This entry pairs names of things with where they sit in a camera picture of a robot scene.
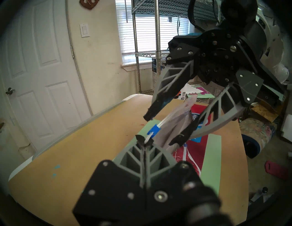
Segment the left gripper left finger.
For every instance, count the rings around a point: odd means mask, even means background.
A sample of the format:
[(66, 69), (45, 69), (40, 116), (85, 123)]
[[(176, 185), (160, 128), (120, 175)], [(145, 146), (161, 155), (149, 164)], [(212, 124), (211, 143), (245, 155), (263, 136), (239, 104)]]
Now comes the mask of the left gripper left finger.
[(145, 226), (145, 138), (100, 162), (73, 209), (80, 226)]

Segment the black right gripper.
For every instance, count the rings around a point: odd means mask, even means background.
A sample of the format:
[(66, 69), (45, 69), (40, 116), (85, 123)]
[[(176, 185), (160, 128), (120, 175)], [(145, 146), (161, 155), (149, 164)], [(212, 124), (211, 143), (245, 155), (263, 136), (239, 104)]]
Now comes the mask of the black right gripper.
[(230, 84), (169, 146), (182, 146), (237, 119), (255, 100), (263, 81), (267, 82), (267, 69), (260, 62), (267, 37), (256, 21), (257, 1), (223, 0), (220, 8), (224, 20), (216, 28), (206, 30), (191, 44), (178, 43), (178, 37), (171, 40), (166, 66), (144, 119), (152, 120), (197, 75), (206, 84)]

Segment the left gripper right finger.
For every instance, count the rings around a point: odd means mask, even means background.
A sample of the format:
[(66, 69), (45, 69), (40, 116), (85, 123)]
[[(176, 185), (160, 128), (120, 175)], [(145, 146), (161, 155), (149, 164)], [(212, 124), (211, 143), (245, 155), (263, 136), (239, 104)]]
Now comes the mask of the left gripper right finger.
[(205, 226), (206, 187), (187, 161), (145, 141), (145, 226)]

